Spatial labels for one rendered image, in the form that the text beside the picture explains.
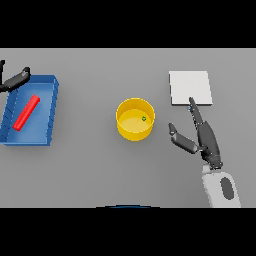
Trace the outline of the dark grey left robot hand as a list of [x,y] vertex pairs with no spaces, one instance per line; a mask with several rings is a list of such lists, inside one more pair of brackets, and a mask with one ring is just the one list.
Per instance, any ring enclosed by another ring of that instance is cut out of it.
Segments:
[[2,92],[12,92],[13,90],[19,88],[30,80],[30,68],[25,67],[20,73],[2,82],[3,67],[5,65],[4,60],[0,60],[0,93]]

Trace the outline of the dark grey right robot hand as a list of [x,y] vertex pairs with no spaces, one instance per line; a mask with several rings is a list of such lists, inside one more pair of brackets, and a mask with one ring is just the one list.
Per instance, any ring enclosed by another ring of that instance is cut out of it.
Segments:
[[223,162],[216,136],[209,123],[202,119],[193,97],[189,98],[189,111],[197,131],[198,143],[180,134],[174,124],[169,123],[169,134],[172,143],[190,154],[199,152],[202,159],[209,164],[211,170],[221,169]]

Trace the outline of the red beaker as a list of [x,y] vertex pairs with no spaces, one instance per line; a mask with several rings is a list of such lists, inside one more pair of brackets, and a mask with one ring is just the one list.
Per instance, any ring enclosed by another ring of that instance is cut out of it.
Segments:
[[26,103],[21,113],[19,114],[17,120],[13,124],[13,129],[20,131],[25,125],[26,121],[40,102],[40,97],[37,95],[32,95],[29,101]]

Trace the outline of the pale square measuring scale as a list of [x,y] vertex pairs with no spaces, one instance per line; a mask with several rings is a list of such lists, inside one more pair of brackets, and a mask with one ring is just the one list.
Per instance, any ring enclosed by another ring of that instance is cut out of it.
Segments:
[[213,104],[207,71],[170,71],[169,84],[173,106],[188,106],[190,97],[197,105]]

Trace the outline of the yellow bowl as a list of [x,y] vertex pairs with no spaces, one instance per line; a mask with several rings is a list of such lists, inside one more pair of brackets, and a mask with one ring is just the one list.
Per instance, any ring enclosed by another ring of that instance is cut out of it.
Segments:
[[116,110],[116,127],[119,134],[132,142],[147,138],[154,126],[153,106],[142,98],[128,98]]

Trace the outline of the blue tray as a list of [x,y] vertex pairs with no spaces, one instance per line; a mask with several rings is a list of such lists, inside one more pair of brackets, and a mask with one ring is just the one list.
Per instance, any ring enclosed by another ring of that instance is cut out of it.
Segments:
[[[6,146],[49,146],[52,140],[59,83],[55,75],[32,75],[18,89],[9,92],[0,122],[0,144]],[[13,128],[33,95],[40,101],[20,131]]]

